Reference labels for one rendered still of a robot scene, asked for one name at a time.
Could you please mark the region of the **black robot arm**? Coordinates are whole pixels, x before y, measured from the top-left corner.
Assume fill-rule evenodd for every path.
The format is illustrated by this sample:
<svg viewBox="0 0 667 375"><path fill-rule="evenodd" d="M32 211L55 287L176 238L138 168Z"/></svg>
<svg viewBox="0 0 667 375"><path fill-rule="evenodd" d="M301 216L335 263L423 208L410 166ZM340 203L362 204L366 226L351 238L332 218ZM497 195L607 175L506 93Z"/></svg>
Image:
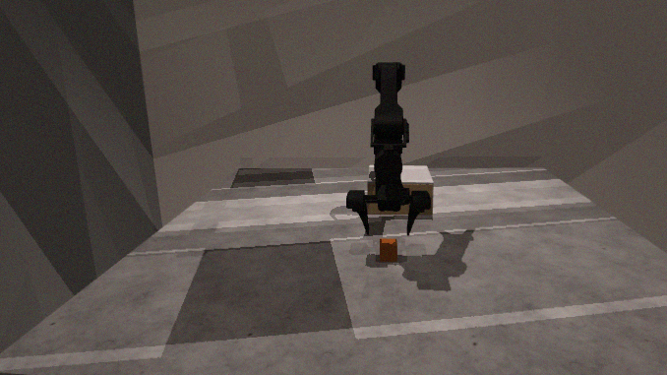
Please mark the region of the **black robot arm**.
<svg viewBox="0 0 667 375"><path fill-rule="evenodd" d="M371 118L374 170L384 180L378 187L378 210L398 212L400 206L409 205L410 200L409 188L403 188L401 179L397 179L402 173L402 148L409 143L409 124L403 119L403 109L397 104L397 92L401 89L402 80L405 80L405 65L378 62L373 65L373 80L376 80L376 90L381 94L375 118ZM385 181L393 180L394 183L385 184Z"/></svg>

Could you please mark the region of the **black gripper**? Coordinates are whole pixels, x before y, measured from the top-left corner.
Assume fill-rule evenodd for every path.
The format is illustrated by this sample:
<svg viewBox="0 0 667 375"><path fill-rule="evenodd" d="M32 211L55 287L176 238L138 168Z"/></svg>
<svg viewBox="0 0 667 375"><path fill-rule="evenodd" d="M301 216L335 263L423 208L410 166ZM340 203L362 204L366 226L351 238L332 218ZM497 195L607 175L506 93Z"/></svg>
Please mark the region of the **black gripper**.
<svg viewBox="0 0 667 375"><path fill-rule="evenodd" d="M367 214L366 203L377 203L378 204L378 187L380 179L375 173L376 179L376 195L365 195L364 190L350 190L346 196L346 207L352 209L353 212L361 217L364 224L367 235L369 235L369 222ZM409 214L407 222L407 235L409 235L411 228L414 224L415 219L420 213L424 213L425 210L431 209L431 198L427 191L411 191L410 200L409 200Z"/></svg>

